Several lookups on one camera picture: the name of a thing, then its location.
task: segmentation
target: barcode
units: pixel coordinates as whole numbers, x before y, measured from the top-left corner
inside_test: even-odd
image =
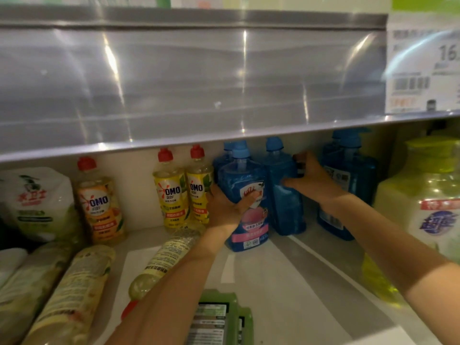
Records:
[[[342,230],[342,222],[338,220],[337,218],[334,218],[332,215],[329,218],[329,222],[331,223],[332,226],[336,227],[337,229]]]
[[[426,90],[430,87],[430,77],[401,77],[395,79],[395,91]]]

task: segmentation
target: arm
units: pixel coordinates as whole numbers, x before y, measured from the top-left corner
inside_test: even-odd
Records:
[[[343,191],[311,152],[306,174],[285,185],[338,218],[444,345],[460,344],[460,266]]]
[[[257,194],[236,205],[213,184],[207,193],[208,229],[190,251],[150,290],[106,345],[183,345],[217,253]]]

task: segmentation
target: red cap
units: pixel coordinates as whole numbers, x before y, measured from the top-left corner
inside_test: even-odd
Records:
[[[138,304],[138,300],[132,300],[129,302],[128,305],[126,305],[125,309],[121,313],[121,320],[123,321],[126,316],[129,315],[129,313],[134,309],[134,307]]]
[[[96,161],[94,158],[89,156],[80,157],[77,162],[78,169],[80,171],[90,171],[91,169],[97,168]]]
[[[160,162],[168,162],[173,160],[172,152],[168,150],[168,148],[160,149],[158,152],[158,161]]]
[[[190,156],[193,159],[202,159],[204,157],[204,149],[199,144],[195,144],[190,149]]]

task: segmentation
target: price label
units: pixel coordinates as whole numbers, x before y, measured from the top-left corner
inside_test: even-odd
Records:
[[[386,113],[460,109],[460,17],[390,14]]]

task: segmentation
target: hand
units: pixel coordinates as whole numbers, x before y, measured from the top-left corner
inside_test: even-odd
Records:
[[[312,151],[296,155],[297,161],[305,162],[305,175],[302,178],[286,178],[283,185],[299,191],[304,196],[324,206],[336,197],[348,194],[336,184],[330,175],[319,164]]]
[[[206,192],[209,213],[208,228],[221,227],[229,237],[240,223],[245,211],[254,203],[259,196],[258,192],[251,192],[237,204],[231,202],[216,184],[211,185],[211,191]]]

